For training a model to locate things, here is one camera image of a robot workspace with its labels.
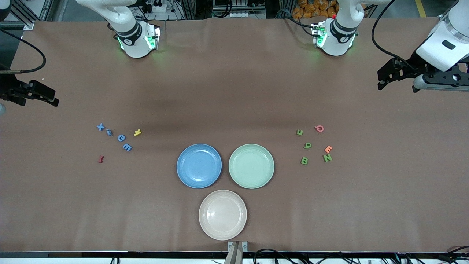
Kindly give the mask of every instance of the blue letter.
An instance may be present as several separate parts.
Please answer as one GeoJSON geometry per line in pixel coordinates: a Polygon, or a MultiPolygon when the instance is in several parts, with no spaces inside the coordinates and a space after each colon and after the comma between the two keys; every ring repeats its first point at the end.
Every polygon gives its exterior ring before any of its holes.
{"type": "Polygon", "coordinates": [[[127,150],[127,151],[132,150],[132,146],[129,145],[129,144],[127,144],[127,143],[125,143],[124,146],[122,146],[122,148],[124,148],[124,149],[127,150]]]}
{"type": "Polygon", "coordinates": [[[100,123],[99,125],[96,126],[99,131],[103,130],[104,129],[104,126],[103,126],[103,123],[100,123]]]}

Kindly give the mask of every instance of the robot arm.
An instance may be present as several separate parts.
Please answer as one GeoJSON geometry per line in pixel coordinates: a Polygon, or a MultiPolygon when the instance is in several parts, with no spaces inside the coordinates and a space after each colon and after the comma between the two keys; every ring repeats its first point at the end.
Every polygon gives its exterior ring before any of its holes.
{"type": "Polygon", "coordinates": [[[335,19],[328,18],[313,29],[313,42],[329,55],[340,56],[353,45],[356,29],[364,17],[363,4],[386,4],[391,0],[337,0],[340,9],[335,19]]]}
{"type": "MultiPolygon", "coordinates": [[[[0,0],[0,22],[5,20],[10,10],[10,0],[0,0]]],[[[21,106],[26,104],[27,99],[44,101],[53,106],[59,105],[59,99],[55,98],[55,90],[36,80],[32,80],[29,83],[19,81],[14,73],[21,73],[21,71],[10,70],[0,63],[0,99],[11,101],[21,106]]],[[[0,104],[0,116],[4,113],[5,106],[0,104]]]]}
{"type": "Polygon", "coordinates": [[[158,48],[159,27],[144,21],[137,21],[127,6],[136,0],[76,0],[105,18],[115,33],[121,49],[132,58],[145,57],[158,48]]]}
{"type": "Polygon", "coordinates": [[[378,89],[415,78],[412,90],[469,91],[469,0],[459,0],[440,18],[427,39],[403,63],[389,60],[378,71],[378,89]]]}

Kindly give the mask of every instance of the floor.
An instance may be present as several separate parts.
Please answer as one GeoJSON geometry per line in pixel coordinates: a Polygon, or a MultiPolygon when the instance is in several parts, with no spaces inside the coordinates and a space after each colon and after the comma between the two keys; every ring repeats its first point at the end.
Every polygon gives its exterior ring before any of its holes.
{"type": "MultiPolygon", "coordinates": [[[[432,17],[451,6],[454,0],[396,0],[382,17],[432,17]]],[[[377,17],[385,5],[380,5],[371,17],[377,17]]],[[[102,21],[100,15],[79,5],[75,0],[60,0],[52,7],[54,21],[102,21]]],[[[12,31],[20,36],[23,31],[12,31]]],[[[19,41],[0,33],[0,63],[10,66],[19,41]]]]}

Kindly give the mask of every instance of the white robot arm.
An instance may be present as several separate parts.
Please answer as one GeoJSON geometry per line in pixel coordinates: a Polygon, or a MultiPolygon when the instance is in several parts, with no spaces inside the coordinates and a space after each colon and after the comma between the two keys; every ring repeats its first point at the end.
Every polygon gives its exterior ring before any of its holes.
{"type": "Polygon", "coordinates": [[[456,1],[411,57],[394,57],[378,71],[378,89],[415,78],[412,90],[469,91],[469,0],[456,1]]]}
{"type": "Polygon", "coordinates": [[[356,29],[363,20],[363,4],[386,4],[391,0],[337,0],[340,9],[335,19],[328,18],[313,29],[313,42],[329,55],[340,56],[353,45],[356,29]]]}
{"type": "Polygon", "coordinates": [[[121,49],[132,58],[146,56],[158,48],[160,28],[137,21],[127,7],[136,0],[76,0],[105,18],[117,34],[121,49]]]}

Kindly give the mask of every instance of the brown paper surface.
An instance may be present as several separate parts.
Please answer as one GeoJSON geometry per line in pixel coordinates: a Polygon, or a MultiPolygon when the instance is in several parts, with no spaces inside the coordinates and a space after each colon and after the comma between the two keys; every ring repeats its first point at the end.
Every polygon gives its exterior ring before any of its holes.
{"type": "MultiPolygon", "coordinates": [[[[414,94],[412,80],[378,91],[376,71],[390,57],[373,46],[373,23],[364,19],[355,45],[330,57],[280,19],[167,22],[160,50],[132,59],[105,22],[37,22],[24,38],[47,65],[18,77],[52,87],[60,105],[6,102],[0,248],[226,250],[198,221],[204,197],[220,189],[246,203],[248,221],[235,239],[250,250],[467,244],[469,93],[414,94]],[[143,133],[134,137],[137,129],[143,133]],[[306,142],[313,147],[303,149],[306,142]],[[205,189],[176,174],[179,154],[195,143],[223,160],[205,189]],[[272,180],[256,190],[228,172],[231,153],[247,143],[275,160],[272,180]],[[329,145],[333,160],[325,163],[329,145]]],[[[408,58],[435,23],[383,19],[376,39],[408,58]]],[[[12,68],[39,63],[21,44],[12,68]]]]}

